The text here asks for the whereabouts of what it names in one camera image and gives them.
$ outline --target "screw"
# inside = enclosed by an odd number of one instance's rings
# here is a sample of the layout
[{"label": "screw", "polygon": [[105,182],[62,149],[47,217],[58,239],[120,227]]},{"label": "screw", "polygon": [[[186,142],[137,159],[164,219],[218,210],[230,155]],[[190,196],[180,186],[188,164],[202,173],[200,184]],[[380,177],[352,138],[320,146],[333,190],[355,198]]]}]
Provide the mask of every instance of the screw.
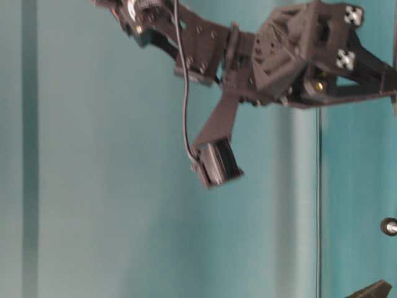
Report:
[{"label": "screw", "polygon": [[204,75],[204,73],[207,70],[207,68],[208,68],[208,64],[206,64],[205,62],[201,63],[201,67],[200,67],[201,74]]},{"label": "screw", "polygon": [[389,233],[392,233],[392,234],[397,233],[397,223],[395,223],[395,222],[388,223],[386,228],[389,231]]},{"label": "screw", "polygon": [[131,19],[135,22],[136,12],[134,7],[135,1],[128,0],[128,12],[130,13]]},{"label": "screw", "polygon": [[186,58],[186,63],[187,63],[187,67],[188,67],[188,68],[192,67],[193,62],[194,62],[194,60],[193,60],[193,57],[192,57],[192,56],[188,56],[188,57]]},{"label": "screw", "polygon": [[314,84],[314,88],[315,90],[317,90],[318,92],[323,92],[324,91],[324,84],[322,82],[316,82]]},{"label": "screw", "polygon": [[141,34],[143,32],[142,26],[136,26],[135,30],[138,34]]}]

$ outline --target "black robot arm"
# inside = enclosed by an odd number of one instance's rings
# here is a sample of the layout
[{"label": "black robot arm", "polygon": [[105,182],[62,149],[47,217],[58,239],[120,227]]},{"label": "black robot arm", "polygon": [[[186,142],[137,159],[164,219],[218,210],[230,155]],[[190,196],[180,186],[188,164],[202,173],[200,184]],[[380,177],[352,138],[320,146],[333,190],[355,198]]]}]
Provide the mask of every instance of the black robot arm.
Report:
[{"label": "black robot arm", "polygon": [[[91,0],[109,8],[141,47],[152,44],[176,62],[182,76],[171,0]],[[196,170],[206,187],[242,175],[230,147],[238,105],[270,103],[307,109],[389,96],[395,104],[397,71],[366,50],[356,30],[364,10],[350,4],[306,4],[275,9],[258,33],[225,27],[178,7],[189,79],[214,82],[222,97],[195,141]],[[222,76],[216,77],[219,66]],[[338,78],[354,83],[340,85]]]}]

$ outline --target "black cable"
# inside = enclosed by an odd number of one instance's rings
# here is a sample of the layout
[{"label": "black cable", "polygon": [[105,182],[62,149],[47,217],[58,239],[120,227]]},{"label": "black cable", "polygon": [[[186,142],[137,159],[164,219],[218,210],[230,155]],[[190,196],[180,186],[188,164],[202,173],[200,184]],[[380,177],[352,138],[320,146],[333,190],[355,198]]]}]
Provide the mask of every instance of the black cable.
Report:
[{"label": "black cable", "polygon": [[182,68],[184,71],[184,79],[185,79],[185,94],[184,94],[184,104],[183,104],[183,112],[182,112],[182,121],[183,121],[183,134],[184,134],[184,142],[185,149],[187,152],[187,156],[193,163],[197,163],[197,157],[195,157],[190,149],[189,138],[187,136],[187,102],[189,101],[189,74],[186,65],[185,51],[182,44],[181,37],[181,27],[179,23],[179,1],[174,0],[174,23],[176,29],[176,36],[179,47],[179,56],[181,56]]}]

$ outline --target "bolt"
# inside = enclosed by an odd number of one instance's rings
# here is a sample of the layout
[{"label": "bolt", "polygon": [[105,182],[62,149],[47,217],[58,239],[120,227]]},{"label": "bolt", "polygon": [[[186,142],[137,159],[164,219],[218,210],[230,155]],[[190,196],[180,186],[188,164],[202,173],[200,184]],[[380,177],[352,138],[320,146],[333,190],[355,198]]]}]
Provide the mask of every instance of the bolt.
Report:
[{"label": "bolt", "polygon": [[135,27],[135,30],[138,34],[141,34],[143,32],[142,26],[139,25]]},{"label": "bolt", "polygon": [[201,74],[204,75],[204,73],[206,72],[207,68],[208,68],[208,64],[206,64],[205,62],[201,63],[201,66],[200,66]]},{"label": "bolt", "polygon": [[389,231],[389,233],[392,233],[392,234],[397,233],[397,223],[395,223],[395,222],[388,223],[386,228]]},{"label": "bolt", "polygon": [[323,92],[324,91],[324,84],[322,82],[316,82],[314,84],[314,88],[317,92]]},{"label": "bolt", "polygon": [[193,60],[192,56],[188,56],[186,58],[186,64],[187,64],[186,66],[187,66],[188,69],[190,69],[192,67],[193,62],[194,62],[194,60]]}]

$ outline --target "teal wall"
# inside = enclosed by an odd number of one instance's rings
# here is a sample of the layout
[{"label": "teal wall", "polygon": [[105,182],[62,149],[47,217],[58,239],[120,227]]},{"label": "teal wall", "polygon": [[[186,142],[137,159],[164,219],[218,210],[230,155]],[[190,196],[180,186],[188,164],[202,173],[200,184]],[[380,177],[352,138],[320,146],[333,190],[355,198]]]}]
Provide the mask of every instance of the teal wall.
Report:
[{"label": "teal wall", "polygon": [[[392,63],[395,1],[366,9],[362,43]],[[397,216],[397,119],[389,99],[323,109],[323,298],[381,278],[397,287],[397,239],[380,222]],[[391,297],[396,297],[393,290]]]},{"label": "teal wall", "polygon": [[[294,1],[184,2],[256,31]],[[363,44],[391,62],[394,1],[350,2],[366,8]],[[89,1],[35,3],[0,11],[0,296],[315,297],[316,111],[242,106],[246,175],[206,191],[172,61]],[[192,86],[191,139],[220,95]],[[397,214],[390,102],[322,112],[322,297],[397,286],[397,242],[379,231]]]}]

